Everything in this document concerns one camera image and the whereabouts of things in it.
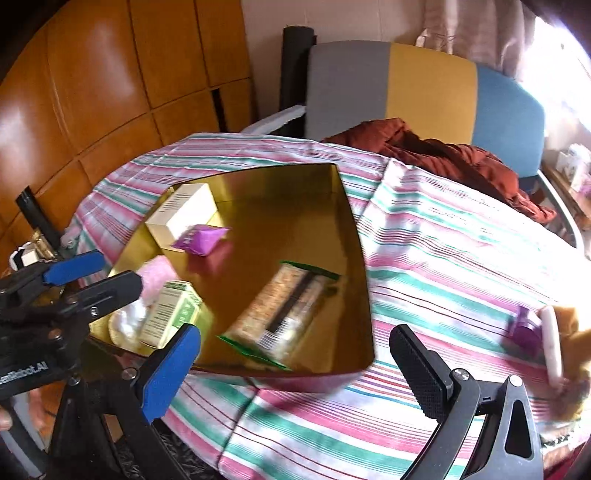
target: pink and green striped fabric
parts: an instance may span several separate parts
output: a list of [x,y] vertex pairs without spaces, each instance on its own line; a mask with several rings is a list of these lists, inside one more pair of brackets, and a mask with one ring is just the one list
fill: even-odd
[[[164,417],[168,426],[228,479],[397,479],[436,426],[389,353],[389,332],[399,323],[475,378],[520,375],[538,427],[554,425],[543,362],[509,341],[508,324],[518,306],[574,302],[588,263],[508,206],[419,168],[308,140],[195,134],[108,175],[65,237],[77,252],[98,248],[112,264],[169,185],[303,162],[339,168],[365,255],[376,361],[328,395],[190,375]],[[591,432],[587,414],[581,438]],[[473,422],[449,478],[462,474],[481,426],[482,419]]]

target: gold box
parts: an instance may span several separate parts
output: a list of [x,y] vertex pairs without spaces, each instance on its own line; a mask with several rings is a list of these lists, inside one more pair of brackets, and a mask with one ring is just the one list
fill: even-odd
[[[365,264],[355,221],[334,164],[260,167],[187,183],[207,183],[217,204],[211,225],[231,230],[208,257],[158,247],[144,223],[132,235],[111,275],[137,270],[165,255],[207,306],[198,320],[202,350],[194,373],[235,384],[326,392],[354,380],[374,361]],[[145,218],[178,188],[170,187]],[[271,372],[217,338],[275,274],[281,260],[340,274],[337,293],[316,313],[293,358],[292,372]],[[90,325],[91,337],[119,351],[109,318]],[[147,356],[145,345],[127,350]]]

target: red cloth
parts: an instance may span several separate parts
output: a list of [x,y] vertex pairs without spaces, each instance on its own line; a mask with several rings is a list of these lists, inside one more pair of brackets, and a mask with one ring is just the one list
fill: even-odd
[[406,165],[421,167],[496,198],[543,225],[556,216],[554,210],[532,202],[519,189],[517,174],[492,153],[472,145],[421,140],[400,118],[363,122],[323,141],[379,153]]

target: chair backrest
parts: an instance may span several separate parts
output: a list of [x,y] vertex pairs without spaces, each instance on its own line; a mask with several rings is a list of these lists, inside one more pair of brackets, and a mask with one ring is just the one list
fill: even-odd
[[307,138],[396,116],[421,138],[493,152],[519,177],[534,176],[540,166],[544,110],[514,80],[410,45],[340,41],[312,47]]

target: gray fabric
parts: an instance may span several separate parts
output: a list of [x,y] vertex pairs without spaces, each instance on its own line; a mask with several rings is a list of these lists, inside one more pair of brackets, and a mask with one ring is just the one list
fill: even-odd
[[310,50],[306,138],[322,140],[384,118],[390,43],[337,41]]

